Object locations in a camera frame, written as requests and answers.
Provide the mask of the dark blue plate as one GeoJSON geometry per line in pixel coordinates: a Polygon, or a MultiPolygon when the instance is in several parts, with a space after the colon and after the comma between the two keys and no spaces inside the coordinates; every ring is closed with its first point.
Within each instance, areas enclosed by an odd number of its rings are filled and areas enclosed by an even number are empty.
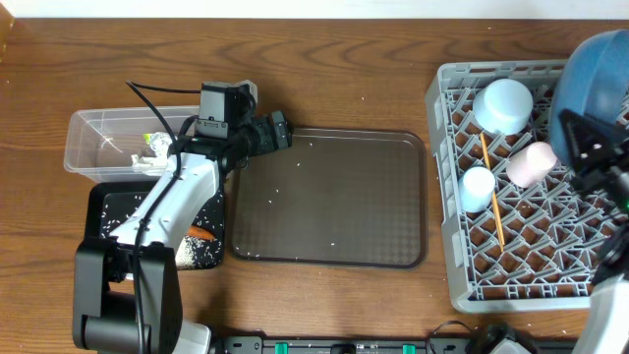
{"type": "Polygon", "coordinates": [[[574,50],[554,89],[548,116],[548,141],[561,164],[571,162],[560,113],[568,109],[613,124],[627,87],[626,29],[596,34],[574,50]]]}

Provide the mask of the white pink cup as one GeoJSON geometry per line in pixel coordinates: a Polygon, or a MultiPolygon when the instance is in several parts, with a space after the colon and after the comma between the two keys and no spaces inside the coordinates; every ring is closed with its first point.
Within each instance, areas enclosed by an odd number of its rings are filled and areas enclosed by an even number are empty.
{"type": "Polygon", "coordinates": [[[506,174],[516,186],[529,188],[541,182],[556,163],[557,157],[550,144],[535,142],[509,158],[506,174]]]}

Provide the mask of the light blue bowl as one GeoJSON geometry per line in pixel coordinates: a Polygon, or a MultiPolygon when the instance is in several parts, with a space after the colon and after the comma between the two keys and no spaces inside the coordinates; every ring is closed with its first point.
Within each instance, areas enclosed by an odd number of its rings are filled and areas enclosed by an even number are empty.
{"type": "Polygon", "coordinates": [[[509,136],[526,127],[533,106],[533,96],[526,86],[515,80],[500,79],[476,95],[473,113],[485,131],[509,136]]]}

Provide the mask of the wooden chopstick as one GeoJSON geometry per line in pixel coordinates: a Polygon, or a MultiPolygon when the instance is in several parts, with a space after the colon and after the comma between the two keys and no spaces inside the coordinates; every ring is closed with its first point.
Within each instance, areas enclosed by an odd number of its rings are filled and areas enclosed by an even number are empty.
{"type": "MultiPolygon", "coordinates": [[[[490,160],[489,160],[489,155],[488,155],[488,150],[487,150],[487,143],[486,143],[486,138],[485,138],[484,133],[480,133],[480,140],[482,144],[485,166],[487,170],[491,172],[490,160]]],[[[494,216],[495,231],[496,231],[496,235],[497,235],[497,239],[499,243],[499,249],[500,249],[500,252],[503,253],[505,240],[504,240],[503,227],[502,227],[502,222],[501,222],[500,209],[499,209],[499,205],[497,201],[497,195],[495,192],[495,186],[493,188],[492,195],[491,195],[491,207],[492,207],[492,212],[494,216]]]]}

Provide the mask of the foil snack wrapper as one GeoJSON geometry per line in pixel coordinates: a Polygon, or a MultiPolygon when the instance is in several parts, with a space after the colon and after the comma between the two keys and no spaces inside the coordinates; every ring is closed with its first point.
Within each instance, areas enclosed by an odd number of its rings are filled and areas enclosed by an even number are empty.
{"type": "Polygon", "coordinates": [[[172,144],[172,138],[164,132],[143,134],[143,139],[155,157],[167,155],[172,144]]]}

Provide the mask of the white tissue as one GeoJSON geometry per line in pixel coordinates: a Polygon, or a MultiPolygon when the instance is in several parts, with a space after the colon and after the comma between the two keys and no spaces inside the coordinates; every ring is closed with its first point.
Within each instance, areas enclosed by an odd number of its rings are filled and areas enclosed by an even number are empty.
{"type": "Polygon", "coordinates": [[[151,177],[160,177],[168,165],[167,155],[151,157],[132,154],[131,159],[132,169],[135,172],[151,177]]]}

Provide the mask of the light blue cup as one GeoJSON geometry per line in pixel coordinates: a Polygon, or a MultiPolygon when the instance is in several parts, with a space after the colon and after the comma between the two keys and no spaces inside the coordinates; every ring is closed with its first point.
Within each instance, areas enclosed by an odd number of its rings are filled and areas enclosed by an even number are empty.
{"type": "Polygon", "coordinates": [[[481,212],[491,203],[495,178],[485,167],[468,169],[459,180],[458,190],[461,209],[465,212],[481,212]]]}

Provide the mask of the orange carrot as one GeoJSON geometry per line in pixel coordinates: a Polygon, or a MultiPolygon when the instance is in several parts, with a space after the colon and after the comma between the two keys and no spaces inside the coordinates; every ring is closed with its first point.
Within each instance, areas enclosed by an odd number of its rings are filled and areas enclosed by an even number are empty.
{"type": "Polygon", "coordinates": [[[208,230],[205,230],[198,226],[191,226],[187,231],[187,236],[192,238],[198,238],[206,241],[215,241],[215,236],[208,230]]]}

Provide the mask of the white rice pile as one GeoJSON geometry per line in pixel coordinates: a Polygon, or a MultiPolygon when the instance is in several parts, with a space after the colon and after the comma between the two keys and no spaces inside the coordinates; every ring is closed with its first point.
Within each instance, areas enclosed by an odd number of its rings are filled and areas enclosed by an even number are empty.
{"type": "MultiPolygon", "coordinates": [[[[147,192],[125,192],[108,194],[104,198],[100,212],[100,238],[107,237],[111,231],[125,222],[142,203],[147,192]]],[[[225,227],[224,193],[218,192],[199,210],[191,226],[198,226],[210,231],[215,241],[206,241],[186,236],[176,254],[179,270],[212,269],[222,262],[224,255],[225,227]]]]}

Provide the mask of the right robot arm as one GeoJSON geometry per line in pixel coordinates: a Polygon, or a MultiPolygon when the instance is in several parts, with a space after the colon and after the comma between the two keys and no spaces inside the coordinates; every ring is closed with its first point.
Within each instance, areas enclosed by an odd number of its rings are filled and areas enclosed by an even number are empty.
{"type": "MultiPolygon", "coordinates": [[[[559,114],[574,190],[582,196],[602,190],[619,211],[628,211],[628,131],[590,115],[559,114]]],[[[622,353],[628,349],[628,225],[623,224],[597,252],[599,265],[590,314],[574,351],[622,353]]]]}

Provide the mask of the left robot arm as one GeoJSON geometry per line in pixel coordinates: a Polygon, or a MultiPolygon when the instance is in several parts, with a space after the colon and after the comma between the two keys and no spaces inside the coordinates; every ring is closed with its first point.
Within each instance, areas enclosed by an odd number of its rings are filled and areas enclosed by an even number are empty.
{"type": "Polygon", "coordinates": [[[108,236],[87,233],[75,253],[72,336],[99,353],[207,353],[211,331],[183,318],[176,253],[203,205],[249,158],[289,148],[281,111],[257,115],[257,85],[205,82],[200,111],[171,144],[165,170],[108,236]]]}

